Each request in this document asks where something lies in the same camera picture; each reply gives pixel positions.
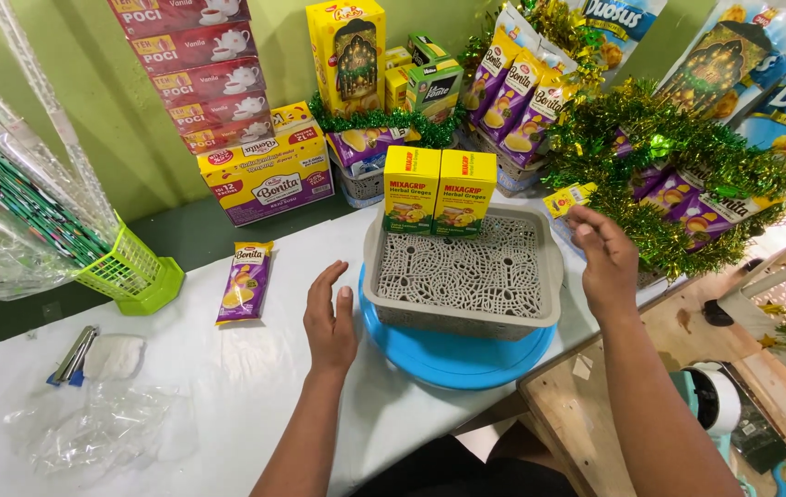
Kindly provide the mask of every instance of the white table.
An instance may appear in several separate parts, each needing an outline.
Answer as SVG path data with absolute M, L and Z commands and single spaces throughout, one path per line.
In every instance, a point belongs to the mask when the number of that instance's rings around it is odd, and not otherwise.
M 493 200 L 544 209 L 539 199 L 495 194 Z M 350 269 L 337 286 L 356 288 L 364 233 L 375 213 L 373 208 L 363 209 L 276 241 L 261 323 L 222 329 L 214 325 L 229 272 L 227 257 L 189 272 L 178 299 L 152 316 L 126 318 L 108 303 L 0 342 L 0 495 L 248 494 L 288 423 L 310 368 L 301 324 L 307 289 L 339 258 L 350 262 Z M 562 319 L 537 367 L 598 332 L 583 295 L 585 263 L 561 240 L 556 242 L 566 267 Z M 642 290 L 638 303 L 665 288 L 662 282 Z M 361 335 L 361 321 L 356 322 Z M 101 333 L 133 333 L 147 339 L 137 381 L 178 386 L 190 394 L 199 439 L 192 454 L 146 468 L 135 469 L 134 464 L 90 486 L 34 475 L 27 461 L 13 454 L 3 417 L 21 409 L 29 395 L 52 388 L 44 384 L 46 376 L 87 324 L 100 325 Z M 329 494 L 350 491 L 515 389 L 515 383 L 477 393 L 422 385 L 391 370 L 363 337 L 344 386 Z M 55 394 L 69 405 L 82 405 L 86 392 L 66 386 Z

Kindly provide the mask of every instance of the bonita box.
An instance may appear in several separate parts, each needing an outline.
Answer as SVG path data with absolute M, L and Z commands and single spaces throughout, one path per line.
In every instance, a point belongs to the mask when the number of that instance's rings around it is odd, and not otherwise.
M 197 157 L 203 181 L 235 226 L 334 195 L 325 139 L 307 103 L 272 115 L 276 138 Z

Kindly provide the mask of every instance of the small yellow packet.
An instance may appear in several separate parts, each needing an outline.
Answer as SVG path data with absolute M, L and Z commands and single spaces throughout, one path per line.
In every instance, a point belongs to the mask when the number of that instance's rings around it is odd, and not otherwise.
M 239 242 L 234 244 L 227 289 L 222 297 L 215 324 L 261 317 L 261 302 L 270 271 L 270 251 L 274 243 Z

